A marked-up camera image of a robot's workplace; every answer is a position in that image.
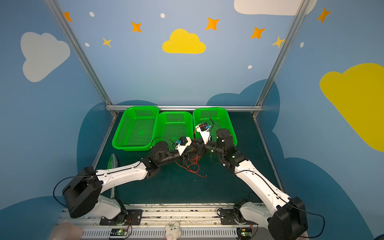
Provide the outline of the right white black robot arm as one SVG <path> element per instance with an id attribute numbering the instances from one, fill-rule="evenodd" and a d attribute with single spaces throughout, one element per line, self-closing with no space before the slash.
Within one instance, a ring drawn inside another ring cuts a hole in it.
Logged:
<path id="1" fill-rule="evenodd" d="M 275 240 L 299 240 L 308 236 L 308 220 L 305 204 L 299 198 L 291 198 L 274 186 L 240 151 L 235 148 L 233 136 L 227 129 L 216 132 L 211 140 L 211 130 L 198 126 L 195 141 L 205 152 L 216 154 L 225 168 L 246 183 L 264 203 L 260 207 L 250 201 L 234 206 L 239 222 L 253 222 L 267 228 Z"/>

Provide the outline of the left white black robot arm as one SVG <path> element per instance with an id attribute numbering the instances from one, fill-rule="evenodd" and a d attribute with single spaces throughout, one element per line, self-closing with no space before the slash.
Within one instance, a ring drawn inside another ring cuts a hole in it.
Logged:
<path id="1" fill-rule="evenodd" d="M 131 165 L 109 170 L 85 167 L 62 191 L 70 217 L 76 219 L 91 213 L 114 219 L 123 213 L 123 205 L 102 196 L 102 193 L 129 182 L 151 178 L 162 166 L 176 161 L 187 162 L 197 155 L 198 150 L 188 145 L 178 145 L 169 151 L 167 142 L 161 141 L 151 148 L 148 157 Z"/>

